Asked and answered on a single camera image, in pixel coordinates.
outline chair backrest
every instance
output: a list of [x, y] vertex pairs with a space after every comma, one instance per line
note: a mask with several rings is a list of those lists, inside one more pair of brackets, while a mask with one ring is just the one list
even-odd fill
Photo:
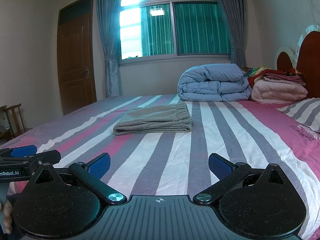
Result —
[[21, 104], [18, 104], [18, 105], [10, 106], [10, 107], [4, 109], [4, 112], [7, 115], [7, 119], [8, 119], [8, 122], [9, 122], [9, 125], [10, 125], [10, 130], [11, 130], [12, 134], [14, 134], [14, 133], [13, 133], [12, 125], [11, 125], [9, 114], [8, 114], [9, 111], [11, 111], [11, 115], [12, 115], [14, 124], [16, 126], [17, 132], [20, 132], [20, 125], [19, 125], [19, 121], [17, 119], [17, 115], [16, 115], [16, 111], [15, 111], [16, 108], [18, 108], [18, 111], [19, 111], [19, 116], [20, 116], [21, 123], [22, 123], [22, 126], [23, 126], [23, 131], [26, 132], [26, 128], [24, 127], [23, 119], [22, 119], [22, 116], [21, 116], [20, 106], [21, 106]]

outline green curtain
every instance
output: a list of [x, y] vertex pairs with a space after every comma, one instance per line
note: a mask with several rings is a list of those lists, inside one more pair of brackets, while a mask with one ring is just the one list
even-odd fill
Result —
[[[163, 8], [164, 16], [151, 16], [150, 8]], [[216, 4], [175, 4], [178, 53], [230, 53], [231, 45]], [[170, 6], [141, 8], [142, 55], [173, 53]]]

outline triangular cutout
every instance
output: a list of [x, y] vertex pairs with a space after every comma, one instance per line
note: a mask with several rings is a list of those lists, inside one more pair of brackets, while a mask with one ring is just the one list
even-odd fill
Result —
[[40, 172], [38, 178], [36, 179], [35, 183], [40, 184], [40, 183], [46, 183], [46, 182], [51, 182], [54, 181], [54, 178], [50, 174], [48, 169], [42, 169]]
[[276, 170], [272, 170], [270, 172], [269, 177], [268, 177], [268, 182], [276, 183], [276, 184], [283, 184], [284, 183], [281, 176], [279, 175], [278, 171], [276, 171]]

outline human hand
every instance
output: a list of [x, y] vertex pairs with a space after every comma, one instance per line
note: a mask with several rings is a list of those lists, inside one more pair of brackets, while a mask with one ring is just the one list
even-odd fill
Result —
[[5, 231], [4, 233], [7, 233], [9, 235], [12, 232], [12, 218], [11, 218], [12, 205], [11, 205], [11, 203], [8, 200], [6, 200], [3, 207], [0, 203], [0, 210], [3, 212], [2, 223], [4, 225], [4, 231]]

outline door frame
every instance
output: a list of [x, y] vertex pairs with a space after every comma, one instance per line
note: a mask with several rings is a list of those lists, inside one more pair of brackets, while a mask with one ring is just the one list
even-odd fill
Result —
[[[82, 0], [77, 0], [73, 3], [70, 3], [69, 5], [61, 8], [59, 10], [59, 16], [58, 16], [58, 27], [57, 27], [57, 73], [58, 73], [58, 77], [59, 77], [59, 68], [58, 68], [58, 38], [59, 38], [59, 27], [62, 25], [59, 25], [60, 23], [60, 14], [61, 11], [65, 10], [68, 7], [71, 7], [73, 5], [75, 5], [76, 3], [80, 2]], [[97, 92], [96, 92], [96, 85], [95, 85], [95, 79], [94, 79], [94, 67], [93, 67], [93, 49], [92, 49], [92, 16], [93, 16], [93, 0], [90, 0], [90, 18], [89, 18], [89, 40], [88, 40], [88, 45], [89, 45], [89, 69], [90, 69], [90, 73], [92, 76], [91, 79], [91, 86], [92, 86], [92, 92], [93, 92], [93, 101], [97, 102]]]

